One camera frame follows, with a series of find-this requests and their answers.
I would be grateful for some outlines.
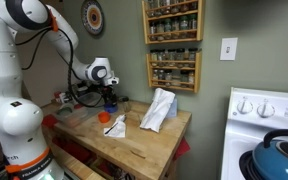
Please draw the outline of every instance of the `decorative plate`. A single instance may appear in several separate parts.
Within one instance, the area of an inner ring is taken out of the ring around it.
[[[82,5],[82,22],[92,35],[99,35],[104,27],[104,15],[96,0],[85,0]]]

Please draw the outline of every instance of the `blue kettle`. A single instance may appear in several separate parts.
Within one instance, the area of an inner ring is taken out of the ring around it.
[[[278,136],[288,136],[288,129],[267,133],[252,153],[256,170],[266,180],[288,180],[288,141],[273,140]]]

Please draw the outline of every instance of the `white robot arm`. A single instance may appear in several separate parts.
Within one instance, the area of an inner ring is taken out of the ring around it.
[[[52,176],[60,180],[64,174],[44,140],[40,126],[42,110],[21,97],[22,71],[15,46],[17,33],[50,26],[49,9],[61,31],[49,32],[47,36],[67,62],[73,60],[72,69],[79,78],[100,81],[104,86],[118,84],[107,58],[96,58],[93,64],[87,65],[70,54],[78,39],[55,9],[39,0],[0,0],[0,143],[7,171],[19,179],[40,180]]]

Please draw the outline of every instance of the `green wall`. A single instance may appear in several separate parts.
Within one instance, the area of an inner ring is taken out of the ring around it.
[[[107,56],[120,77],[119,95],[150,103],[145,54],[155,47],[201,47],[201,89],[174,91],[179,109],[193,113],[185,135],[191,146],[181,157],[179,179],[218,179],[230,88],[288,92],[288,1],[206,0],[204,40],[147,46],[140,0],[98,0],[105,15],[99,37],[88,34],[80,18],[82,0],[65,1],[68,21],[80,38],[77,54],[84,62]],[[236,61],[219,61],[222,38],[238,37]]]

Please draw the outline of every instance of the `stove knob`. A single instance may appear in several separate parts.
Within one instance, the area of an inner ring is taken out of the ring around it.
[[[268,118],[274,115],[275,109],[272,105],[265,103],[260,105],[257,108],[257,113],[260,115],[262,118]]]
[[[243,101],[237,105],[237,110],[241,114],[247,114],[253,110],[253,105],[249,101]]]

